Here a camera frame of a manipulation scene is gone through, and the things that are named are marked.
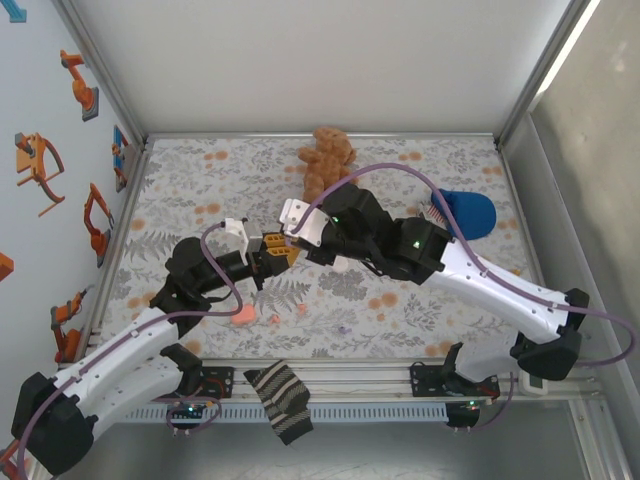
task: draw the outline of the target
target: floral tablecloth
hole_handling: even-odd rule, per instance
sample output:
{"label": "floral tablecloth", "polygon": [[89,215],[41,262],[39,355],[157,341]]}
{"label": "floral tablecloth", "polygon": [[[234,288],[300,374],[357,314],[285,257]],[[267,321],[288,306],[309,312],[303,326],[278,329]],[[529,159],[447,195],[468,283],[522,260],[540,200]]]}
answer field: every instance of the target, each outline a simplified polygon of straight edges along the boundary
{"label": "floral tablecloth", "polygon": [[[528,266],[502,161],[489,137],[352,138],[353,169],[402,162],[429,175],[441,188],[487,195],[498,212],[494,231],[472,242],[485,258],[528,277]],[[279,229],[286,198],[301,198],[305,165],[297,158],[311,137],[157,140],[146,167],[124,256],[101,325],[111,338],[147,305],[166,277],[173,246],[200,236],[225,217]],[[429,190],[398,171],[376,171],[359,185],[374,192],[394,217],[430,211]],[[218,255],[238,247],[223,232],[209,242]],[[504,320],[427,284],[378,278],[352,262],[345,273],[299,258],[257,292],[239,282],[257,320],[237,327],[229,317],[204,319],[183,343],[203,358],[408,358],[440,357],[457,341],[512,335]],[[222,311],[234,301],[215,304]],[[278,315],[280,323],[271,322]]]}

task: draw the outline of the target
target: brown teddy bear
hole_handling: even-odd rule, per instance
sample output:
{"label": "brown teddy bear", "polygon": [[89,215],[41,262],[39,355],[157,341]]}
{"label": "brown teddy bear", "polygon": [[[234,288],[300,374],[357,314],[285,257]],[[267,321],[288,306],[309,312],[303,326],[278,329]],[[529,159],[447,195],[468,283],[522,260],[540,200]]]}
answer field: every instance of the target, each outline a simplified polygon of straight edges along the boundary
{"label": "brown teddy bear", "polygon": [[313,132],[316,148],[302,147],[298,158],[306,162],[304,195],[302,199],[311,203],[323,191],[343,177],[349,175],[346,165],[356,159],[347,134],[337,128],[320,127]]}

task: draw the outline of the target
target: white wall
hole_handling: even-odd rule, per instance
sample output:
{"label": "white wall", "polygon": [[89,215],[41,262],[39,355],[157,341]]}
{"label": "white wall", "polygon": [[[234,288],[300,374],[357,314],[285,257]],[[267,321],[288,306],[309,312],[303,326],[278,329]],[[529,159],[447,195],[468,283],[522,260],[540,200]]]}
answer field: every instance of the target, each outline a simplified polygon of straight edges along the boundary
{"label": "white wall", "polygon": [[[82,121],[59,53],[78,53],[76,46],[50,2],[19,4],[27,9],[27,23],[10,24],[0,9],[0,252],[15,262],[15,271],[0,282],[0,448],[10,440],[22,382],[38,370],[54,371],[50,308],[98,280],[96,255],[83,224],[89,182],[98,186],[116,220],[126,195],[126,190],[115,192],[111,143],[116,115],[101,95],[99,116]],[[88,85],[96,85],[87,68],[79,70]],[[50,186],[66,198],[41,218],[48,198],[33,181],[16,185],[27,176],[16,173],[18,132],[39,132],[49,139],[65,166]],[[45,165],[48,173],[55,171],[49,154]],[[97,206],[92,218],[98,228],[108,228]],[[82,326],[95,294],[87,295],[82,313],[68,326]]]}
{"label": "white wall", "polygon": [[569,0],[74,0],[149,132],[498,132]]}

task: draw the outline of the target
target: sock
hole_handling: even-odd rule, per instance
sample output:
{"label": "sock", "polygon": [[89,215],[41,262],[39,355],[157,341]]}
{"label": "sock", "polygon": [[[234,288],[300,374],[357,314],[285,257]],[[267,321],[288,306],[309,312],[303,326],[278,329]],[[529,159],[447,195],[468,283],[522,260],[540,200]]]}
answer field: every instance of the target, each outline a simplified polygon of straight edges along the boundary
{"label": "sock", "polygon": [[284,361],[264,370],[248,370],[244,376],[260,397],[271,428],[282,443],[289,445],[313,430],[311,412],[307,409],[309,390]]}

